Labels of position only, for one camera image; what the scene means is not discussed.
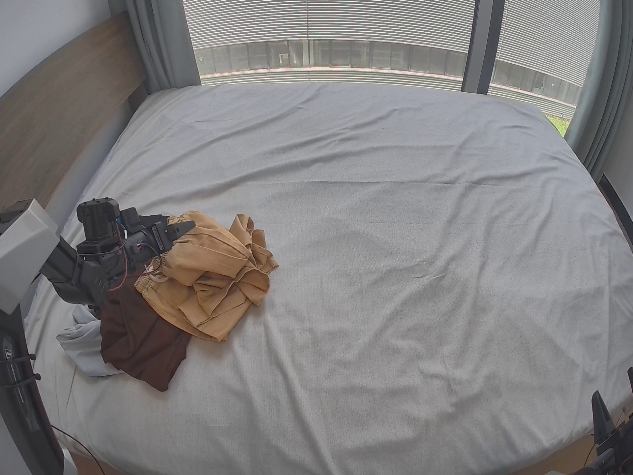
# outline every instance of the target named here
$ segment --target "fitted sheet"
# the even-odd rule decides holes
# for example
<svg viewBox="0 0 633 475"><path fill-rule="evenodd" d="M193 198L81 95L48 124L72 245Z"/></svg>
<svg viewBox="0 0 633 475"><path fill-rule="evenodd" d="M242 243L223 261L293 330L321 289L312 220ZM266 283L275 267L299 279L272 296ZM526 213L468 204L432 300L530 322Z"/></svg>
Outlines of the fitted sheet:
<svg viewBox="0 0 633 475"><path fill-rule="evenodd" d="M250 215L279 262L228 342L161 393L87 377L42 283L27 341L51 422L134 474L505 473L630 395L633 255L534 107L346 84L189 87L133 116L83 193ZM63 234L83 239L76 218ZM60 440L80 452L80 447Z"/></svg>

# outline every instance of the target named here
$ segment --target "white wall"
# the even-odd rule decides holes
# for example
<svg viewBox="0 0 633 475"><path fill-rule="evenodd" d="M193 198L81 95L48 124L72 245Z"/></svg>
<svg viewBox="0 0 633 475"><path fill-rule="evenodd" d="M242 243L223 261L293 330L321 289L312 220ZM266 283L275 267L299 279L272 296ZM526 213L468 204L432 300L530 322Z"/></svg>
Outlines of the white wall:
<svg viewBox="0 0 633 475"><path fill-rule="evenodd" d="M622 118L603 172L633 218L633 101Z"/></svg>
<svg viewBox="0 0 633 475"><path fill-rule="evenodd" d="M107 0L0 0L0 96L51 53L109 17ZM111 145L128 120L129 107L125 105L120 114L113 117L114 123L95 140ZM107 146L93 146L94 156L87 160L100 163L108 149ZM75 181L66 186L66 195L57 194L60 202L66 202L66 210L72 209L73 196L81 194L83 186L80 183L85 185L92 176L94 169L88 169L83 175L73 176ZM59 205L56 209L59 219L67 217ZM0 474L29 473L15 445L7 438L1 418L0 423Z"/></svg>

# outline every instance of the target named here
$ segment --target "building facade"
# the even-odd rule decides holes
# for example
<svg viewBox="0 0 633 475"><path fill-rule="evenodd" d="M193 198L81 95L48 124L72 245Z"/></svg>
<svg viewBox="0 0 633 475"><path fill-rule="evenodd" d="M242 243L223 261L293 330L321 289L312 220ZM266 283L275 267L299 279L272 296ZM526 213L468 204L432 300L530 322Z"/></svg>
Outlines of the building facade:
<svg viewBox="0 0 633 475"><path fill-rule="evenodd" d="M475 0L183 0L203 84L460 90ZM490 95L571 118L599 0L506 0Z"/></svg>

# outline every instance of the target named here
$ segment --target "light gray garment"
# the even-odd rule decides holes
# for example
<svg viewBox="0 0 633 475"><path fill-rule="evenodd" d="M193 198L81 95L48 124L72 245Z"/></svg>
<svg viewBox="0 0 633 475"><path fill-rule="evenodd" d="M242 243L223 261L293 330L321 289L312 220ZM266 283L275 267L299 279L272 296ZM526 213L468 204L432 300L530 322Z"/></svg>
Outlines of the light gray garment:
<svg viewBox="0 0 633 475"><path fill-rule="evenodd" d="M126 473L505 474L630 398L633 254L531 105L344 83L161 91L83 193L253 217L279 262L166 392L76 372L47 282L27 328L58 425ZM72 218L67 241L83 240Z"/></svg>
<svg viewBox="0 0 633 475"><path fill-rule="evenodd" d="M596 46L565 134L596 181L602 176L606 155L633 91L632 23L633 0L600 0Z"/></svg>
<svg viewBox="0 0 633 475"><path fill-rule="evenodd" d="M88 376L109 376L123 373L101 357L101 321L85 305L73 310L72 327L57 335L59 344L77 368Z"/></svg>
<svg viewBox="0 0 633 475"><path fill-rule="evenodd" d="M199 85L182 0L107 0L112 15L127 11L147 71L148 93Z"/></svg>

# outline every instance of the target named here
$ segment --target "green grass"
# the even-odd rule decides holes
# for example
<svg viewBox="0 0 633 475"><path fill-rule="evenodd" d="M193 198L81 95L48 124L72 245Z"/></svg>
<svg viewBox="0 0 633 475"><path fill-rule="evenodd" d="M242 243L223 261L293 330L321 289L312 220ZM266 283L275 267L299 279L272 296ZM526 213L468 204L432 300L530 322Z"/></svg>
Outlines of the green grass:
<svg viewBox="0 0 633 475"><path fill-rule="evenodd" d="M564 137L567 127L569 127L569 120L552 115L546 116L550 119L550 122L554 123L554 126L557 128L557 131L560 132L560 135Z"/></svg>

